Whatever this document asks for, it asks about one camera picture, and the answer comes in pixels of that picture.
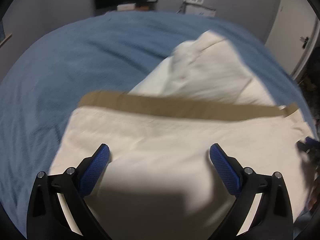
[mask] blue gripper pad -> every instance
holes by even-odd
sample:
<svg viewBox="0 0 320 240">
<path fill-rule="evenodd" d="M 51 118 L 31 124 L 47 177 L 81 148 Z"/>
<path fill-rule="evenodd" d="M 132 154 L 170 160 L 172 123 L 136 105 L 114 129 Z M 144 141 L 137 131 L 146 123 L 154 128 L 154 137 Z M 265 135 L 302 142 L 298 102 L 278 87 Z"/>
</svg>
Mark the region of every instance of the blue gripper pad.
<svg viewBox="0 0 320 240">
<path fill-rule="evenodd" d="M 320 149 L 320 142 L 318 142 L 310 137 L 306 137 L 306 145 Z"/>
<path fill-rule="evenodd" d="M 90 195 L 105 166 L 108 164 L 109 158 L 109 147 L 108 145 L 103 145 L 99 152 L 93 156 L 93 160 L 79 179 L 78 188 L 81 197 Z"/>
<path fill-rule="evenodd" d="M 241 192 L 241 180 L 229 164 L 227 160 L 228 156 L 217 144 L 213 144 L 210 147 L 209 154 L 212 164 L 216 168 L 229 194 L 238 198 Z"/>
</svg>

